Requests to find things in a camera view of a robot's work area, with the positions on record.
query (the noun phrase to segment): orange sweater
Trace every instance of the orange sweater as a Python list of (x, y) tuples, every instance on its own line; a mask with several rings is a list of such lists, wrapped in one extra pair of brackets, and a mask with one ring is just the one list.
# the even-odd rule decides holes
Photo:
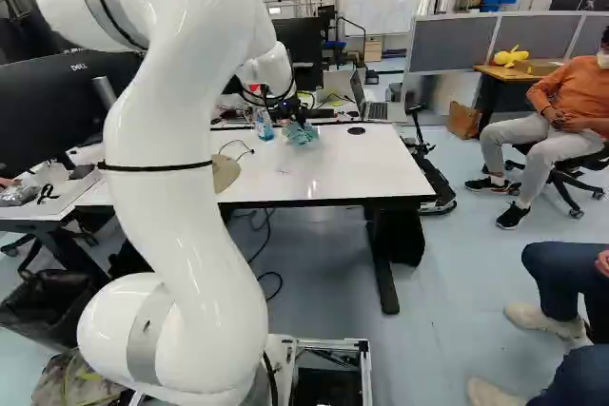
[[(595, 56), (576, 57), (535, 84), (526, 94), (541, 112), (553, 107), (585, 118), (609, 118), (609, 70)], [(548, 96), (556, 95), (550, 104)]]

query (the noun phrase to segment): laptop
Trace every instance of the laptop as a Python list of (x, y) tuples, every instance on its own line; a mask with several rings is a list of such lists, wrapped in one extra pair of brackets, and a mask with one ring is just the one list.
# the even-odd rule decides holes
[(362, 80), (360, 80), (360, 72), (354, 71), (351, 76), (351, 90), (355, 97), (355, 104), (360, 111), (360, 117), (363, 121), (387, 121), (388, 108), (387, 102), (367, 102), (363, 93)]

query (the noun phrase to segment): gray pants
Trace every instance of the gray pants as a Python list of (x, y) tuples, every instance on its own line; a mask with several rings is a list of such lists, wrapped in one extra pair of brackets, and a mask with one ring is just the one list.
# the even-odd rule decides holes
[(545, 118), (535, 113), (523, 119), (514, 119), (488, 125), (480, 136), (482, 155), (489, 171), (502, 174), (501, 146), (537, 143), (526, 156), (522, 172), (520, 201), (530, 204), (542, 192), (554, 164), (566, 159), (599, 152), (604, 139), (592, 130), (582, 133), (565, 133), (555, 130)]

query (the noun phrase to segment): person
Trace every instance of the person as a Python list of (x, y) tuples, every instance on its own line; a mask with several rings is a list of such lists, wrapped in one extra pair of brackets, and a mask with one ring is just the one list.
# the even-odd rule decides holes
[(516, 228), (530, 213), (554, 163), (603, 149), (609, 137), (609, 28), (596, 57), (572, 59), (531, 87), (527, 97), (537, 113), (487, 126), (480, 143), (489, 176), (465, 183), (474, 192), (507, 193), (501, 146), (537, 143), (526, 156), (519, 198), (497, 219), (503, 229)]
[(7, 180), (6, 178), (0, 178), (0, 189), (10, 187), (15, 184), (15, 180)]
[[(609, 406), (609, 245), (539, 242), (522, 253), (537, 282), (540, 306), (511, 304), (505, 315), (526, 330), (544, 330), (574, 348), (552, 384), (530, 401), (511, 396), (480, 378), (467, 382), (474, 406)], [(589, 337), (578, 314), (585, 298)]]

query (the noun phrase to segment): blue jeans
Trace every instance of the blue jeans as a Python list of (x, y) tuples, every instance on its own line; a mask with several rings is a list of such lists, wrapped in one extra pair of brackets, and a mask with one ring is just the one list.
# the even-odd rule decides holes
[(543, 313), (568, 321), (578, 316), (585, 297), (595, 346), (571, 351), (550, 387), (528, 406), (609, 406), (609, 279), (594, 263), (609, 246), (539, 242), (522, 253), (522, 263), (540, 289)]

